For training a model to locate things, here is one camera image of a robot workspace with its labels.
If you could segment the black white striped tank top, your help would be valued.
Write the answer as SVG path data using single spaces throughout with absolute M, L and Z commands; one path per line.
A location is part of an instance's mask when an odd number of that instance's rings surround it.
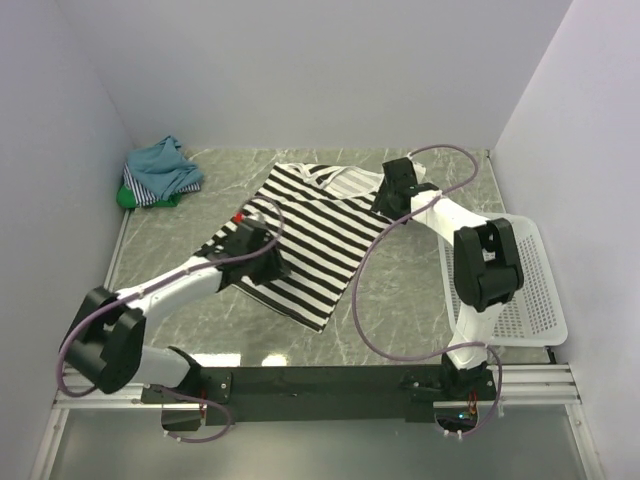
M 290 274 L 264 285 L 245 277 L 236 288 L 323 331 L 370 244 L 390 224 L 371 211 L 382 180 L 382 174 L 358 167 L 274 165 L 256 194 L 280 206 L 278 249 Z

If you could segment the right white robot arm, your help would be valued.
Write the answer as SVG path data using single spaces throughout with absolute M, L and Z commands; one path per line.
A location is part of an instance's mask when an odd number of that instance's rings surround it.
M 475 214 L 443 195 L 431 183 L 419 183 L 407 157 L 383 164 L 383 180 L 372 210 L 392 220 L 413 220 L 430 228 L 453 249 L 453 279 L 461 301 L 450 346 L 441 355 L 439 387 L 460 399 L 478 385 L 486 369 L 485 346 L 493 337 L 504 305 L 524 284 L 511 223 Z

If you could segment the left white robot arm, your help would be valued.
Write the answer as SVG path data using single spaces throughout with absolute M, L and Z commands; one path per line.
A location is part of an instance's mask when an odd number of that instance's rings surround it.
M 278 249 L 283 232 L 282 225 L 271 229 L 263 221 L 243 218 L 234 231 L 205 243 L 156 278 L 116 292 L 91 290 L 60 346 L 56 372 L 70 365 L 93 390 L 105 394 L 137 380 L 165 389 L 179 402 L 202 397 L 201 365 L 178 348 L 145 346 L 145 331 L 184 305 L 243 278 L 263 284 L 286 277 L 289 270 Z

